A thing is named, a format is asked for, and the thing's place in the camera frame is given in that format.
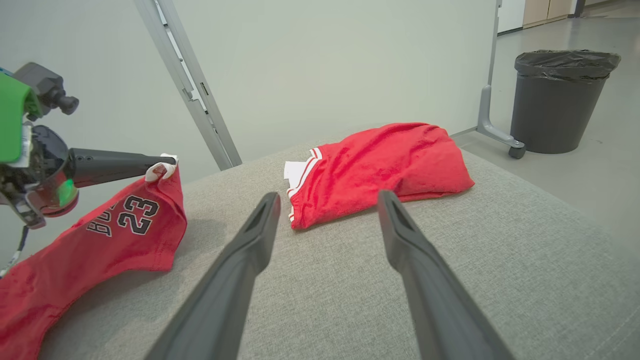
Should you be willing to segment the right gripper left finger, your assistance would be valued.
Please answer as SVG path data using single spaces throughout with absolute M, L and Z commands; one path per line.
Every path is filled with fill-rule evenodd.
M 256 278 L 269 265 L 281 197 L 266 193 L 157 338 L 147 360 L 235 360 Z

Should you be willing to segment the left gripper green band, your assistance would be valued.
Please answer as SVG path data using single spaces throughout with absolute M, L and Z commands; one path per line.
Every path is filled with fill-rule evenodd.
M 168 155 L 69 149 L 48 126 L 35 124 L 55 109 L 71 115 L 78 105 L 54 72 L 1 74 L 1 203 L 29 229 L 73 209 L 77 188 L 140 177 L 158 163 L 178 164 Z

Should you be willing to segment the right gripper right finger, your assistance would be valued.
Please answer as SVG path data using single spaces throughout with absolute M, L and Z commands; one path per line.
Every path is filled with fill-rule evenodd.
M 498 332 L 395 193 L 378 193 L 389 264 L 401 275 L 423 360 L 512 360 Z

